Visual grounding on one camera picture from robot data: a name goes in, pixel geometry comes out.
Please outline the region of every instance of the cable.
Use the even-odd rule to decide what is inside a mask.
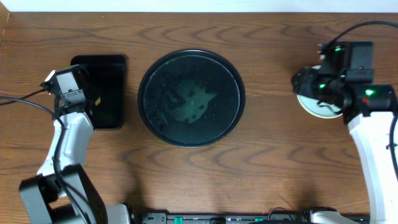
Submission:
[[[396,128],[398,120],[398,114],[394,113],[394,118],[392,119],[391,127],[390,127],[390,135],[389,135],[389,145],[388,148],[390,149],[391,152],[391,159],[392,159],[392,165],[394,166],[394,171],[396,172],[397,176],[397,181],[398,181],[398,165],[397,165],[397,157],[396,157],[396,146],[397,144],[394,143],[394,131]]]
[[[274,211],[276,211],[277,209],[283,209],[283,210],[285,210],[285,211],[287,212],[286,208],[284,208],[284,207],[276,207],[276,208],[272,209],[272,210],[269,212],[269,214],[268,214],[268,220],[271,220],[271,215],[272,215],[272,214],[274,213]],[[289,216],[290,220],[294,221],[294,219],[292,218],[292,216],[291,216],[290,214],[288,214],[288,216]]]
[[[397,23],[389,22],[389,21],[369,21],[369,22],[363,22],[363,23],[360,23],[360,24],[356,24],[355,26],[346,29],[340,35],[338,35],[333,40],[331,40],[329,43],[327,43],[322,48],[322,54],[324,54],[327,50],[329,50],[331,48],[331,46],[333,46],[340,37],[346,35],[349,31],[351,31],[353,29],[356,29],[356,28],[359,28],[359,27],[362,27],[362,26],[368,26],[368,25],[387,25],[387,26],[392,26],[392,27],[398,28],[398,24]]]
[[[59,168],[59,163],[58,163],[59,161],[58,161],[58,159],[55,159],[55,158],[59,157],[60,148],[61,148],[61,142],[62,142],[63,136],[65,134],[65,131],[67,129],[65,124],[63,123],[63,121],[54,112],[50,111],[49,109],[45,108],[44,106],[38,105],[37,103],[33,103],[33,102],[30,102],[30,101],[27,101],[27,100],[22,100],[22,99],[19,99],[19,98],[8,97],[8,96],[0,96],[0,100],[10,100],[10,101],[13,101],[13,102],[17,101],[17,102],[21,102],[21,103],[26,103],[26,104],[31,105],[31,106],[35,106],[35,107],[40,108],[40,109],[44,110],[45,112],[51,114],[51,116],[53,118],[55,118],[60,123],[60,125],[61,125],[61,134],[60,134],[60,137],[58,139],[57,146],[55,147],[54,156],[52,158],[54,174],[55,174],[55,177],[57,178],[57,180],[60,182],[61,187],[64,189],[66,195],[69,197],[71,203],[74,203],[76,205],[76,207],[78,208],[78,210],[81,213],[82,217],[84,218],[85,222],[87,224],[90,224],[90,219],[88,218],[88,215],[81,209],[81,207],[77,203],[76,199],[73,197],[73,195],[68,190],[68,188],[67,188],[67,186],[65,184],[65,181],[62,179],[62,176],[61,176],[60,171],[58,169]]]
[[[41,93],[41,92],[44,92],[44,91],[45,91],[45,89],[35,91],[35,92],[33,92],[33,93],[29,94],[29,95],[21,97],[20,100],[24,100],[26,98],[29,98],[31,96],[34,96],[34,95],[36,95],[38,93]],[[8,104],[15,103],[15,102],[17,102],[17,101],[12,100],[12,101],[8,101],[8,102],[5,102],[5,103],[0,103],[0,106],[8,105]]]

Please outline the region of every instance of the green light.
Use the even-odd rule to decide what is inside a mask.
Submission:
[[[370,95],[372,95],[373,93],[374,93],[373,90],[365,90],[365,94],[366,94],[367,96],[370,96]]]

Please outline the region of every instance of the wood grain surface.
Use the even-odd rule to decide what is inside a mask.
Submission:
[[[140,212],[267,213],[330,206],[369,213],[358,153],[341,118],[305,112],[291,76],[319,63],[317,44],[363,21],[397,14],[13,13],[0,44],[0,95],[39,89],[49,72],[76,55],[128,57],[125,123],[97,131],[85,170],[107,204]],[[363,27],[346,40],[375,43],[376,82],[398,88],[398,30]],[[146,70],[174,50],[206,49],[239,71],[246,106],[235,129],[207,147],[157,139],[137,110]],[[30,100],[52,108],[53,96]],[[50,117],[15,103],[0,107],[0,222],[28,223],[18,186],[43,163],[53,137]]]

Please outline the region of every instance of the round plate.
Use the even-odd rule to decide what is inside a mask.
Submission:
[[[312,67],[313,69],[320,69],[320,65]],[[339,107],[335,105],[331,105],[328,103],[321,103],[319,106],[318,101],[314,100],[306,96],[297,95],[298,102],[300,105],[310,114],[317,116],[319,118],[337,118],[342,114],[335,114],[334,112],[338,112],[340,110]]]
[[[141,81],[138,108],[146,126],[165,142],[198,147],[225,137],[244,108],[238,71],[204,50],[181,50],[159,59]]]

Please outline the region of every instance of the white wall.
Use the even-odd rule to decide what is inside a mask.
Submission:
[[[11,12],[398,12],[398,0],[0,0]]]

